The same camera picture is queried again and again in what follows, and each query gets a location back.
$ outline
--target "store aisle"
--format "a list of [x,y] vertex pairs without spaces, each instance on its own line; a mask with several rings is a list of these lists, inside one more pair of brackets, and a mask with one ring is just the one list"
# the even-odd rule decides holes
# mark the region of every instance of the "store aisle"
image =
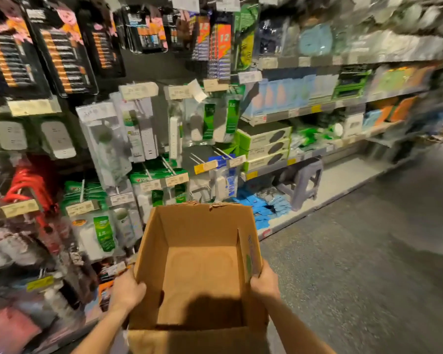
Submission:
[[[261,242],[338,354],[443,353],[443,145]],[[270,326],[272,352],[283,353]]]

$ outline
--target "open cardboard box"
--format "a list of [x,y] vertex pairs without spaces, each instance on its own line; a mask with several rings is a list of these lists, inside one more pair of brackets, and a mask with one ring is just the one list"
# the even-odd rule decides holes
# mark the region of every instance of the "open cardboard box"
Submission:
[[153,208],[135,265],[146,296],[131,313],[134,354],[266,352],[267,312],[254,216],[239,204]]

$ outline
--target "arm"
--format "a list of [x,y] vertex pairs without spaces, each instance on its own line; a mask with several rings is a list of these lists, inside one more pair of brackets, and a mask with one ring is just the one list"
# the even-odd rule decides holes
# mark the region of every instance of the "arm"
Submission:
[[282,302],[277,274],[263,261],[263,271],[259,278],[251,279],[251,289],[264,303],[286,354],[335,354]]
[[126,271],[115,280],[108,312],[72,354],[106,354],[130,311],[142,301],[146,285],[137,284],[133,271]]

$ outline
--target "hand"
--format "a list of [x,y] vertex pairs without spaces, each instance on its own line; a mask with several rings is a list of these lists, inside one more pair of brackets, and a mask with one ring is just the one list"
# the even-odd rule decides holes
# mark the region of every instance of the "hand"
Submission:
[[146,294],[146,284],[137,284],[132,270],[127,270],[115,279],[111,289],[109,312],[118,312],[125,317],[138,305]]
[[269,263],[263,258],[263,270],[258,277],[251,278],[251,289],[262,301],[280,299],[279,280]]

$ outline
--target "plastic stool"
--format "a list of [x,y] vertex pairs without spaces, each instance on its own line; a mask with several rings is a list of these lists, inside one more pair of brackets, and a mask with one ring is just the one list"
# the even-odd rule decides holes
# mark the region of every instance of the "plastic stool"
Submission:
[[[290,196],[293,211],[298,211],[307,199],[316,199],[318,186],[323,172],[323,162],[319,158],[310,158],[284,168],[274,179],[279,191]],[[313,188],[307,190],[308,182],[313,181]]]

